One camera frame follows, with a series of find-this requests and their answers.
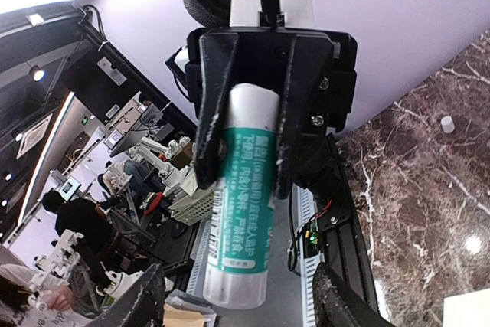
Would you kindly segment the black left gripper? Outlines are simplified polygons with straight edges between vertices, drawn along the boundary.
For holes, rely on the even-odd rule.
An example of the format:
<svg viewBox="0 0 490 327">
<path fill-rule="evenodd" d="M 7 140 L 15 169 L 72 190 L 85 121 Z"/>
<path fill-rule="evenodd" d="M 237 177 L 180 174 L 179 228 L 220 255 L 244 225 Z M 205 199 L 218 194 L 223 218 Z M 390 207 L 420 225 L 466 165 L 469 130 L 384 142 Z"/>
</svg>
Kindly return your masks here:
<svg viewBox="0 0 490 327">
<path fill-rule="evenodd" d="M 277 93 L 275 196 L 292 184 L 315 188 L 327 177 L 327 129 L 341 132 L 351 112 L 358 45 L 347 33 L 298 28 L 198 28 L 187 38 L 188 62 L 177 78 L 198 118 L 194 170 L 198 187 L 218 177 L 221 133 L 230 92 L 250 83 Z"/>
</svg>

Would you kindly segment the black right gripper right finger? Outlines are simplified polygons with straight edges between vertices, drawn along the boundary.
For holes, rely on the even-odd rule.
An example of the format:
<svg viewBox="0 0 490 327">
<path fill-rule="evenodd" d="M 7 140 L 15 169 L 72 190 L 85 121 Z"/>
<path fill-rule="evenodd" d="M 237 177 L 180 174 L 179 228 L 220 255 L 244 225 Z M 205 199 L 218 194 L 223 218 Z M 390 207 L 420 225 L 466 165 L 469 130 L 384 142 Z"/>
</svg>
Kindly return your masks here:
<svg viewBox="0 0 490 327">
<path fill-rule="evenodd" d="M 321 262 L 315 270 L 312 291 L 316 326 L 392 326 L 373 311 L 325 262 Z"/>
</svg>

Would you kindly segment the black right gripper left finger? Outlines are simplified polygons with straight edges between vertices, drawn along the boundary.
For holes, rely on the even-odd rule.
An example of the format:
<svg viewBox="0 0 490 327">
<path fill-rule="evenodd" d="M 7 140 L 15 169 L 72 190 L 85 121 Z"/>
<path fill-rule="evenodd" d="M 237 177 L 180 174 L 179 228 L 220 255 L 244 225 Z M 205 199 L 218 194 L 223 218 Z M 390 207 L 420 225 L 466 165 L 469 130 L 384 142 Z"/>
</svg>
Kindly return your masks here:
<svg viewBox="0 0 490 327">
<path fill-rule="evenodd" d="M 165 280 L 163 266 L 151 265 L 107 311 L 86 327 L 163 326 Z"/>
</svg>

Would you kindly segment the green white glue stick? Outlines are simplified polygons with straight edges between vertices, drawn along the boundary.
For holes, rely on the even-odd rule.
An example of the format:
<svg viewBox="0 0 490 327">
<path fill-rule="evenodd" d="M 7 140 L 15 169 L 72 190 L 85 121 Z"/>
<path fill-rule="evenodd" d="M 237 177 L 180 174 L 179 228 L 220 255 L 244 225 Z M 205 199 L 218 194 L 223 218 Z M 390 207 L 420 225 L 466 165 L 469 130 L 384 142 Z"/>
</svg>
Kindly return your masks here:
<svg viewBox="0 0 490 327">
<path fill-rule="evenodd" d="M 230 91 L 203 288 L 221 308 L 255 309 L 266 300 L 279 102 L 251 83 Z"/>
</svg>

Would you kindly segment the beige paper envelope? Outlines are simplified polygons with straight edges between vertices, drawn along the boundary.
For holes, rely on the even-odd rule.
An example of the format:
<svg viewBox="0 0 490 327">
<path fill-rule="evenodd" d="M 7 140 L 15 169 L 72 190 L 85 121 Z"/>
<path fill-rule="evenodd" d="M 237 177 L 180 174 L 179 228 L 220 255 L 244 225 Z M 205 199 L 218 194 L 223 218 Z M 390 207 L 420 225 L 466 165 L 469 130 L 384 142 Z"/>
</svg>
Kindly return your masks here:
<svg viewBox="0 0 490 327">
<path fill-rule="evenodd" d="M 450 296 L 443 303 L 443 327 L 489 327 L 489 289 Z"/>
</svg>

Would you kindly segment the white glue stick cap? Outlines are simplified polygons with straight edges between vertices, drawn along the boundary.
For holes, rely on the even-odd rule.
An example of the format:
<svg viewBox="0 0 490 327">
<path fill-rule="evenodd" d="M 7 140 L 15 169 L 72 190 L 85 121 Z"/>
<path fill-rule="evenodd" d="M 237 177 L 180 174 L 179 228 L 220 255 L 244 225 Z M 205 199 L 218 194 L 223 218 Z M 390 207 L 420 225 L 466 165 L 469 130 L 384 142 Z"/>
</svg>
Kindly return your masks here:
<svg viewBox="0 0 490 327">
<path fill-rule="evenodd" d="M 444 116 L 440 120 L 440 125 L 441 125 L 443 132 L 445 134 L 450 134 L 455 130 L 455 124 L 454 124 L 451 116 Z"/>
</svg>

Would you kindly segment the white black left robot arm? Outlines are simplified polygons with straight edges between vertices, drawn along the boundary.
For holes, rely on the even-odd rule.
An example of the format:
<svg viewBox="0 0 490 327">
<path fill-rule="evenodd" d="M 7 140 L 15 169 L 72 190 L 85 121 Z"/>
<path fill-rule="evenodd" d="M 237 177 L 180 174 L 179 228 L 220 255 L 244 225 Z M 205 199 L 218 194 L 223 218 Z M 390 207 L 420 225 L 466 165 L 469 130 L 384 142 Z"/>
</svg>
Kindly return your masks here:
<svg viewBox="0 0 490 327">
<path fill-rule="evenodd" d="M 273 149 L 275 195 L 297 185 L 317 199 L 335 195 L 327 129 L 345 128 L 354 97 L 358 51 L 353 36 L 317 30 L 312 0 L 183 0 L 199 28 L 188 35 L 188 62 L 176 78 L 198 118 L 194 162 L 200 188 L 218 177 L 225 116 L 240 83 L 279 96 Z"/>
</svg>

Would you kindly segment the brown cardboard box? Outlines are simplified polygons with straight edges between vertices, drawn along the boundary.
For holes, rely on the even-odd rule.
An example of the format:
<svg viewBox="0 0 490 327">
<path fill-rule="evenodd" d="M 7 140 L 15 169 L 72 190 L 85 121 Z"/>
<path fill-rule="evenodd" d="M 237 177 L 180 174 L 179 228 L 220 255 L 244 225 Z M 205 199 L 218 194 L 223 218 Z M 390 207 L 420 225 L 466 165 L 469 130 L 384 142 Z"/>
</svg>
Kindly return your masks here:
<svg viewBox="0 0 490 327">
<path fill-rule="evenodd" d="M 203 316 L 199 312 L 177 309 L 169 304 L 164 305 L 164 327 L 206 327 L 214 326 L 211 317 Z"/>
</svg>

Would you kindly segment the black front table rail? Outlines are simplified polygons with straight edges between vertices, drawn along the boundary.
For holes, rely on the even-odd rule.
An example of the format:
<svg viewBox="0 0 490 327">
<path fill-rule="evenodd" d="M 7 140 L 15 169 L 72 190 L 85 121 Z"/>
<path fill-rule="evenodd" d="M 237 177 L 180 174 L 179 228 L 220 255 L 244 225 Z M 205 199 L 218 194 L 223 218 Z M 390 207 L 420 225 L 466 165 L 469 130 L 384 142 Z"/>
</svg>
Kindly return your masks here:
<svg viewBox="0 0 490 327">
<path fill-rule="evenodd" d="M 327 212 L 325 261 L 372 309 L 379 313 L 377 295 L 367 248 L 345 173 L 345 161 L 332 135 L 326 137 L 328 152 L 335 157 L 329 167 L 338 179 L 338 188 Z"/>
</svg>

